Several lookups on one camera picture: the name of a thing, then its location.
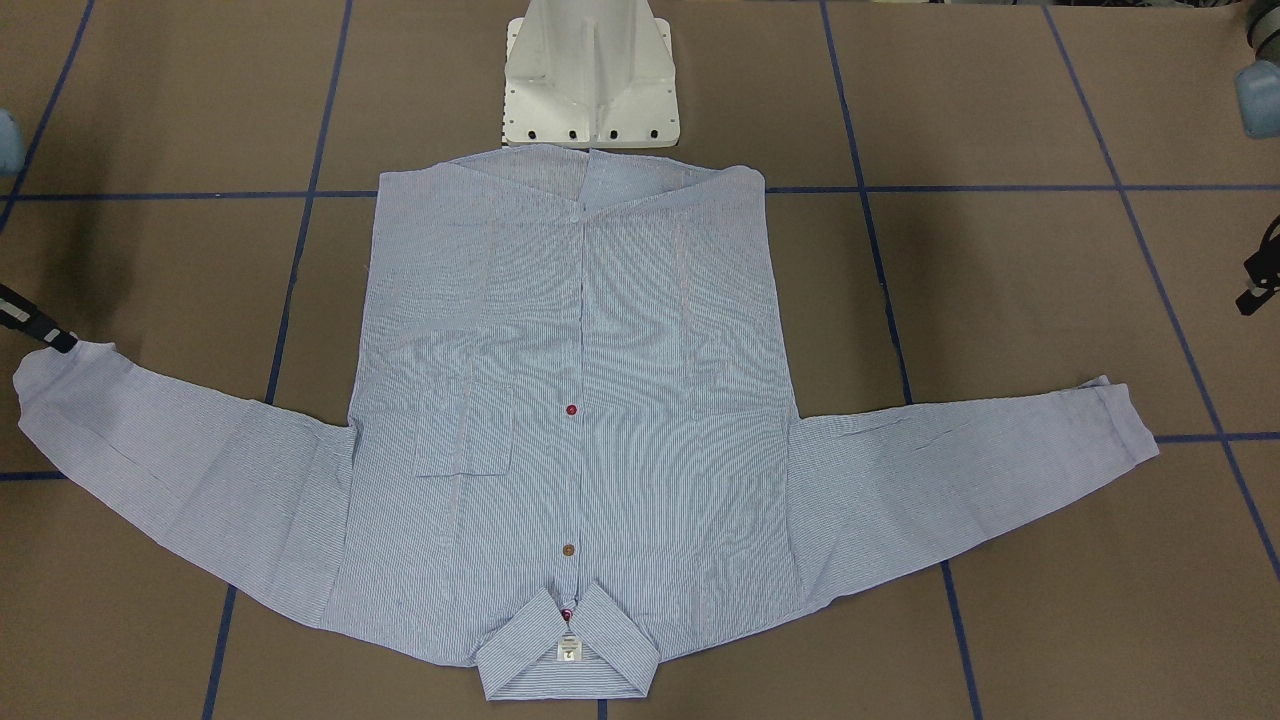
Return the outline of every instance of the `blue striped shirt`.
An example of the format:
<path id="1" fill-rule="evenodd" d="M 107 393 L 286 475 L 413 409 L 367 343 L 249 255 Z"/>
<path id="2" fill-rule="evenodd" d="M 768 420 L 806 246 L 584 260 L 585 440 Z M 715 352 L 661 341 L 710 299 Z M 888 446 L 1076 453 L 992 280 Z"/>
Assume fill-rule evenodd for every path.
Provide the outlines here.
<path id="1" fill-rule="evenodd" d="M 493 700 L 643 697 L 1156 454 L 1105 378 L 801 419 L 762 177 L 554 146 L 383 176 L 346 427 L 90 342 L 15 386 L 160 544 Z"/>

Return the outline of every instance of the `chest pocket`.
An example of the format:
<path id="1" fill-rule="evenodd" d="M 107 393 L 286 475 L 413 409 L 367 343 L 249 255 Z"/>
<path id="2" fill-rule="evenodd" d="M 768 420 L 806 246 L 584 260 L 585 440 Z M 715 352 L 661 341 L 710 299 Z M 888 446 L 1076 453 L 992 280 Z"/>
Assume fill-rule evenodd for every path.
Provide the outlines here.
<path id="1" fill-rule="evenodd" d="M 511 468 L 509 387 L 443 380 L 426 389 L 422 407 L 416 475 L 504 475 Z"/>

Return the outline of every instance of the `table surface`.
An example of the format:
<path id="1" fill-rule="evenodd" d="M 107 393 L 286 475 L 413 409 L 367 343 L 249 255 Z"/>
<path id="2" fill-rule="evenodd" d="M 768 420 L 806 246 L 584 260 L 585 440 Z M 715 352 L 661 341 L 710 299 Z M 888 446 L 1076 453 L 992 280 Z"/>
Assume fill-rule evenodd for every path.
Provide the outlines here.
<path id="1" fill-rule="evenodd" d="M 663 665 L 646 701 L 485 703 L 474 670 L 302 628 L 159 548 L 59 479 L 4 383 L 0 714 L 1280 716 L 1280 302 L 1233 305 L 1280 141 L 1240 131 L 1242 10 L 653 8 L 684 127 L 664 154 L 768 181 L 803 415 L 1106 373 L 1162 455 Z M 154 370 L 342 423 L 378 173 L 497 146 L 524 9 L 8 3 L 0 105 L 32 161 L 0 184 L 0 279 Z M 0 336 L 0 374 L 32 347 Z"/>

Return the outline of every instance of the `striped shirt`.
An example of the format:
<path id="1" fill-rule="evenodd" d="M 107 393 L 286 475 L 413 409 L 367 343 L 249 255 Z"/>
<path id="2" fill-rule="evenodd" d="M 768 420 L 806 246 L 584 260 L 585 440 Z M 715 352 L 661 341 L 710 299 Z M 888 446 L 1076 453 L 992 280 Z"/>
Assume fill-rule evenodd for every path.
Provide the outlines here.
<path id="1" fill-rule="evenodd" d="M 381 178 L 346 427 L 42 350 L 20 427 L 306 625 L 623 698 L 1157 450 L 1124 386 L 801 419 L 754 170 L 527 146 Z"/>

